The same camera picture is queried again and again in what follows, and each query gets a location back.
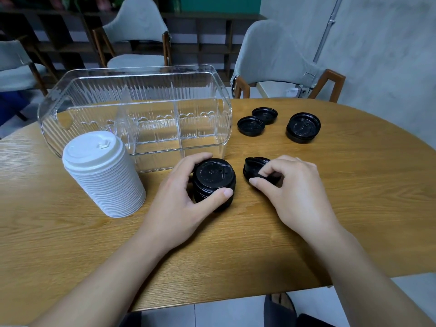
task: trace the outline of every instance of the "chair backrest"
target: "chair backrest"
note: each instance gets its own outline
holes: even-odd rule
[[[153,0],[124,0],[113,21],[103,26],[111,43],[129,40],[162,42],[168,31]]]
[[[245,34],[232,84],[242,76],[248,84],[276,81],[314,87],[323,71],[303,57],[289,29],[275,20],[260,20]]]
[[[18,40],[0,41],[0,71],[16,69],[30,63],[32,60]]]

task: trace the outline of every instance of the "white cup lid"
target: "white cup lid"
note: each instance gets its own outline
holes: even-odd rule
[[[68,169],[101,168],[123,153],[123,142],[109,131],[93,131],[79,135],[64,148],[62,161]]]

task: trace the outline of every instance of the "wood grain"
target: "wood grain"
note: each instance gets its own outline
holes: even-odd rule
[[[239,118],[279,113],[259,137]],[[134,310],[300,290],[330,283],[303,240],[244,180],[244,158],[288,154],[316,163],[338,219],[389,276],[436,271],[436,151],[373,115],[311,99],[234,99],[226,160],[237,173],[232,206],[210,216],[147,280]],[[321,120],[313,142],[289,141],[289,118]],[[144,206],[111,219],[46,147],[38,125],[0,141],[0,324],[27,324],[70,291],[139,227],[167,171],[142,174]]]

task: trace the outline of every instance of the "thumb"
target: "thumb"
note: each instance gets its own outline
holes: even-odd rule
[[[270,183],[268,180],[263,178],[250,178],[248,180],[251,185],[259,189],[266,197],[269,198],[271,203],[279,195],[280,189]]]
[[[201,220],[206,218],[212,212],[215,211],[221,204],[233,195],[232,188],[220,188],[212,193],[211,196],[205,198],[203,201],[194,204],[195,214],[199,216]]]

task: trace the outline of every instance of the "hand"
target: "hand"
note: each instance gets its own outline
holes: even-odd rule
[[[220,188],[199,203],[189,198],[189,175],[195,164],[211,157],[211,153],[191,155],[173,168],[161,182],[139,232],[152,235],[165,250],[171,250],[188,240],[199,224],[233,195],[231,188]]]
[[[262,178],[249,181],[270,199],[286,226],[308,241],[339,225],[315,164],[281,156],[268,162],[259,174],[274,172],[284,176],[281,188]]]

